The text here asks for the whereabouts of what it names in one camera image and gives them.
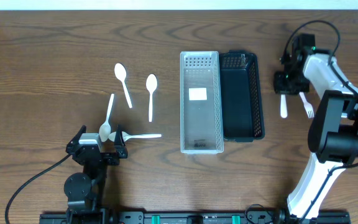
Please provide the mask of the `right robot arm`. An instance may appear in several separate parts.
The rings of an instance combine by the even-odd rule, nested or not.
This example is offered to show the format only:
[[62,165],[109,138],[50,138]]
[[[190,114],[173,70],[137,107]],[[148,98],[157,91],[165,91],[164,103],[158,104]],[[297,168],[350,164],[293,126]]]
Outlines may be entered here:
[[334,51],[316,47],[313,34],[292,34],[286,45],[291,51],[284,51],[284,70],[274,75],[275,92],[299,95],[312,86],[321,101],[311,114],[306,169],[275,222],[313,223],[335,180],[358,166],[358,88],[337,65]]

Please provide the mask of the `white plastic fork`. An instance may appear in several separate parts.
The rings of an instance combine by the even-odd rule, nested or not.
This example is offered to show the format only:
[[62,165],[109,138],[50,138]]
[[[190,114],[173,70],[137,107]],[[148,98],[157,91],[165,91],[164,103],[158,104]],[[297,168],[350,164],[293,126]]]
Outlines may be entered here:
[[299,96],[303,102],[303,106],[306,111],[307,117],[309,119],[314,118],[314,110],[312,104],[307,101],[306,96],[303,92],[299,92]]

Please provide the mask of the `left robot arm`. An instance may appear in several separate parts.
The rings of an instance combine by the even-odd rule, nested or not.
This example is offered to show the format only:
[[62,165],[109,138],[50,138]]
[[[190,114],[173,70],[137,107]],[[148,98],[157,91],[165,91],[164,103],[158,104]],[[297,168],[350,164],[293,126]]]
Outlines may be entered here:
[[118,223],[117,213],[101,205],[108,166],[118,166],[128,157],[121,128],[114,140],[114,152],[102,152],[103,143],[98,133],[87,133],[83,125],[66,146],[66,153],[79,165],[82,172],[72,174],[64,184],[68,198],[67,223]]

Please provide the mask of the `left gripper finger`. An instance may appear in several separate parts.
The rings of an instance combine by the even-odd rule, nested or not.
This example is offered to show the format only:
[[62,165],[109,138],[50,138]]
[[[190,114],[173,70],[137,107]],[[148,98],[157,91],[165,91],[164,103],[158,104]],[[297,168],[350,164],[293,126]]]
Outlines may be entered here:
[[117,152],[126,152],[126,145],[122,136],[121,125],[118,124],[114,137],[114,148]]
[[68,146],[75,146],[77,144],[79,144],[79,140],[80,137],[83,133],[86,132],[86,126],[82,125],[82,127],[80,128],[80,130],[75,134],[75,136],[70,140],[70,142],[68,143]]

